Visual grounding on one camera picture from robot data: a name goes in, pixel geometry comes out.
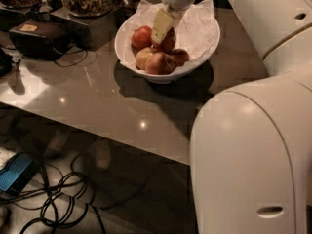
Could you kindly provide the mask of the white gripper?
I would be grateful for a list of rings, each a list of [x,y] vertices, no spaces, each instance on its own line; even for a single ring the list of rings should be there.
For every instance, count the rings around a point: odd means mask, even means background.
[[[154,18],[152,27],[152,40],[161,44],[168,32],[173,28],[177,29],[183,17],[184,11],[188,9],[195,0],[161,0],[165,5],[160,8]]]

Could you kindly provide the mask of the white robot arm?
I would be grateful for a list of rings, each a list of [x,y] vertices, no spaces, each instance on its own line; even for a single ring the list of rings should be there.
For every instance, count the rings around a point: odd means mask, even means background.
[[[190,168],[199,234],[308,234],[311,0],[228,0],[268,78],[199,111]]]

